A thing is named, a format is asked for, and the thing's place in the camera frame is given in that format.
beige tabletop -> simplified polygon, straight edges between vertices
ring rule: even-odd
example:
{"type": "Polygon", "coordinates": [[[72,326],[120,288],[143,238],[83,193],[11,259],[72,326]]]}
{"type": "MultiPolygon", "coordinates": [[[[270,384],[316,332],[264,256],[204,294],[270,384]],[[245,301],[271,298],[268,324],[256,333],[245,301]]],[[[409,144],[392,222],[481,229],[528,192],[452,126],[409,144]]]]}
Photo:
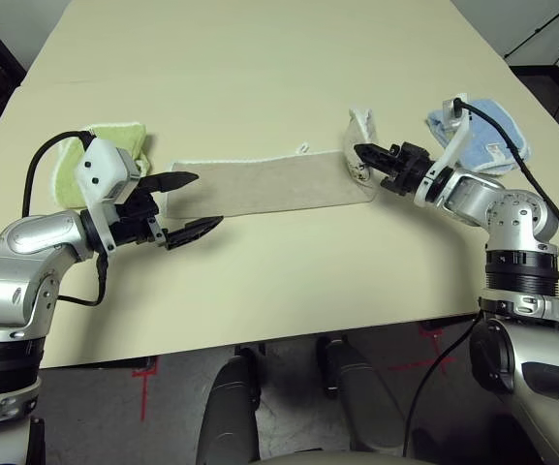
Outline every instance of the beige tabletop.
{"type": "MultiPolygon", "coordinates": [[[[510,112],[559,204],[559,126],[446,0],[75,0],[0,119],[0,232],[20,214],[33,153],[62,131],[141,121],[158,172],[176,159],[280,156],[305,140],[339,148],[359,105],[373,108],[382,145],[408,140],[437,158],[423,119],[458,92],[510,112]]],[[[56,158],[38,169],[34,214],[59,209],[56,158]]],[[[528,187],[519,172],[502,182],[528,187]]],[[[229,218],[171,252],[122,247],[102,305],[58,303],[43,366],[474,312],[486,240],[381,191],[229,218]]],[[[73,267],[61,292],[94,297],[94,273],[73,267]]]]}

green towel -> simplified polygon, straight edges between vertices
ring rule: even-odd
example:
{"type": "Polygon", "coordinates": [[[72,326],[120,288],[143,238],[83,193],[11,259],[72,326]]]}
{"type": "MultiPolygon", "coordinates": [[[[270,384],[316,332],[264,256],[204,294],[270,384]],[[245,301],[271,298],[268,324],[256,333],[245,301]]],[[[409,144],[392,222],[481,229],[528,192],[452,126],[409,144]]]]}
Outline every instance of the green towel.
{"type": "MultiPolygon", "coordinates": [[[[97,138],[112,141],[125,149],[140,170],[141,176],[150,171],[150,162],[142,151],[145,126],[141,123],[93,124],[83,128],[91,130],[97,138]]],[[[53,196],[63,208],[83,208],[85,201],[75,180],[75,168],[83,156],[83,146],[78,139],[67,139],[59,144],[59,162],[53,174],[53,196]]]]}

cloth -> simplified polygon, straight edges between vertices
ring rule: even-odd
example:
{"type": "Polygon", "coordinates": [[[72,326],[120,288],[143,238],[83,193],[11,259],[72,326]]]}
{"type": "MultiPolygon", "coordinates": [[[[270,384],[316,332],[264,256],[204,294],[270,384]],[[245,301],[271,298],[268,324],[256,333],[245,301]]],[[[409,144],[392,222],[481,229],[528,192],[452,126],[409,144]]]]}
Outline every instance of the cloth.
{"type": "MultiPolygon", "coordinates": [[[[512,138],[513,143],[518,147],[518,152],[522,160],[527,160],[531,156],[531,148],[526,139],[522,136],[520,129],[513,121],[512,117],[493,100],[474,100],[470,102],[474,107],[482,110],[487,115],[497,121],[512,138]]],[[[444,147],[450,142],[453,133],[445,130],[443,125],[443,111],[434,110],[427,115],[427,125],[432,135],[444,147]]],[[[488,123],[476,115],[470,121],[471,139],[466,148],[460,154],[459,164],[462,168],[474,172],[486,174],[504,174],[516,168],[516,162],[507,145],[488,123]]]]}
{"type": "MultiPolygon", "coordinates": [[[[125,149],[140,170],[141,176],[150,171],[150,162],[143,153],[145,126],[141,123],[92,124],[83,128],[96,137],[111,140],[116,147],[125,149]]],[[[75,168],[83,156],[83,146],[78,139],[66,139],[59,144],[59,160],[52,177],[52,194],[63,208],[83,208],[83,195],[75,180],[75,168]]]]}
{"type": "Polygon", "coordinates": [[[370,202],[373,183],[352,179],[344,152],[299,154],[263,161],[176,162],[174,171],[200,179],[167,193],[168,218],[237,216],[370,202]]]}

red tape mark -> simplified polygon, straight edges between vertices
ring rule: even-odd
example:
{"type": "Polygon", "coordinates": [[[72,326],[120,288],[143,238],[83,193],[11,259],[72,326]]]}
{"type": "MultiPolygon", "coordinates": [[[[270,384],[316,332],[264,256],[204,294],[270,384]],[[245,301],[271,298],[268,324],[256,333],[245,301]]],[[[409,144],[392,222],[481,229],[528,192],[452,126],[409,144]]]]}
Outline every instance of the red tape mark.
{"type": "MultiPolygon", "coordinates": [[[[432,347],[434,349],[434,354],[436,355],[436,358],[438,358],[438,356],[441,354],[441,347],[439,346],[438,341],[442,335],[443,335],[442,328],[428,331],[427,329],[424,329],[421,325],[419,325],[419,336],[430,339],[430,341],[432,342],[432,347]]],[[[421,366],[430,366],[432,363],[434,363],[436,358],[413,361],[411,363],[406,363],[403,365],[390,366],[388,370],[404,371],[404,370],[410,370],[411,368],[418,368],[421,366]]],[[[447,375],[447,370],[445,369],[445,365],[447,363],[451,363],[452,361],[455,361],[455,358],[453,356],[446,356],[441,360],[441,372],[443,373],[443,375],[447,375]]]]}
{"type": "Polygon", "coordinates": [[[145,421],[145,409],[147,406],[147,378],[155,376],[159,372],[159,358],[154,359],[154,366],[148,370],[133,370],[133,378],[142,378],[141,385],[141,421],[145,421]]]}

wire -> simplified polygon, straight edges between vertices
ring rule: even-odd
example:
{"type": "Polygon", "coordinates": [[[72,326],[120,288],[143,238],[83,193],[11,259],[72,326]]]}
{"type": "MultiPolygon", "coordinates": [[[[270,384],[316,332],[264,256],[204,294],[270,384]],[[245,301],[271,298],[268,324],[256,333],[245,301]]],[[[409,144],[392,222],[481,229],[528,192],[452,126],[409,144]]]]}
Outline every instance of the wire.
{"type": "MultiPolygon", "coordinates": [[[[83,149],[87,150],[91,141],[95,136],[89,131],[67,131],[65,133],[58,134],[47,140],[41,145],[38,151],[34,154],[29,162],[29,167],[27,168],[27,175],[25,177],[25,189],[23,191],[23,206],[20,212],[22,218],[29,216],[29,206],[31,203],[31,192],[34,187],[34,176],[36,174],[36,168],[42,160],[43,156],[47,151],[53,147],[56,143],[61,140],[68,138],[79,138],[83,149]]],[[[105,298],[105,293],[107,291],[107,268],[109,267],[108,256],[105,252],[98,255],[96,259],[96,269],[98,271],[98,297],[96,300],[85,300],[77,297],[70,297],[68,295],[60,295],[57,300],[63,300],[65,302],[72,302],[78,305],[85,305],[87,307],[95,307],[99,305],[105,298]]]]}
{"type": "Polygon", "coordinates": [[[107,292],[107,268],[109,267],[109,259],[107,253],[99,254],[96,259],[96,270],[98,271],[98,297],[96,300],[84,300],[82,298],[70,297],[68,295],[60,295],[57,300],[64,302],[72,302],[86,307],[95,307],[100,305],[105,298],[107,292]]]}
{"type": "Polygon", "coordinates": [[[557,207],[557,205],[555,205],[554,201],[552,201],[552,199],[548,196],[548,194],[542,188],[542,186],[537,181],[537,179],[535,177],[533,177],[533,174],[529,171],[527,166],[524,164],[524,160],[522,160],[522,158],[520,158],[520,154],[518,152],[518,147],[515,146],[515,144],[512,141],[512,138],[510,138],[510,136],[508,136],[508,134],[505,132],[505,130],[501,127],[501,125],[499,123],[497,123],[491,116],[488,116],[486,113],[481,111],[479,108],[475,108],[472,105],[469,105],[465,102],[462,102],[462,100],[459,99],[459,98],[453,99],[453,107],[455,109],[467,109],[467,110],[469,110],[470,112],[476,114],[478,117],[483,119],[486,123],[490,124],[494,129],[496,129],[496,131],[501,135],[501,137],[503,138],[505,143],[508,145],[508,149],[512,153],[512,156],[515,159],[515,162],[518,163],[518,166],[520,167],[520,171],[522,171],[524,176],[527,178],[527,181],[529,181],[529,184],[531,184],[533,186],[533,188],[537,191],[537,193],[540,194],[543,201],[546,202],[546,205],[548,205],[548,208],[550,208],[550,210],[554,213],[554,216],[559,221],[559,208],[557,207]]]}
{"type": "Polygon", "coordinates": [[[53,147],[56,143],[61,140],[68,138],[79,138],[83,144],[83,148],[87,150],[89,143],[94,139],[94,135],[89,131],[68,131],[65,133],[58,134],[47,140],[38,149],[36,154],[32,157],[31,162],[29,162],[29,167],[27,168],[27,176],[25,177],[25,189],[23,191],[23,206],[20,212],[21,218],[26,218],[29,216],[29,204],[31,202],[31,191],[34,187],[34,175],[36,174],[36,168],[42,160],[47,150],[53,147]]]}
{"type": "Polygon", "coordinates": [[[419,383],[419,386],[415,391],[415,395],[413,396],[413,401],[411,402],[411,408],[408,411],[408,416],[406,417],[406,425],[404,427],[404,448],[402,449],[402,457],[405,457],[406,452],[408,451],[408,442],[410,440],[409,435],[411,432],[411,422],[413,421],[413,416],[415,415],[415,409],[417,408],[417,402],[419,401],[419,396],[421,394],[421,391],[423,390],[423,387],[425,386],[425,383],[427,383],[427,380],[430,378],[432,373],[434,373],[434,370],[436,370],[438,365],[440,365],[441,362],[445,359],[445,357],[447,357],[451,352],[453,352],[455,348],[457,348],[460,344],[462,344],[466,340],[466,338],[471,335],[471,332],[473,332],[473,328],[477,325],[478,322],[481,321],[482,318],[483,318],[483,310],[480,310],[479,313],[477,314],[477,317],[475,317],[475,319],[473,320],[471,325],[466,329],[466,331],[464,331],[462,335],[458,337],[453,344],[451,344],[449,347],[447,347],[441,352],[441,354],[436,358],[436,360],[434,360],[434,363],[432,363],[428,368],[428,370],[425,372],[425,375],[423,375],[423,378],[421,379],[421,382],[419,383]]]}

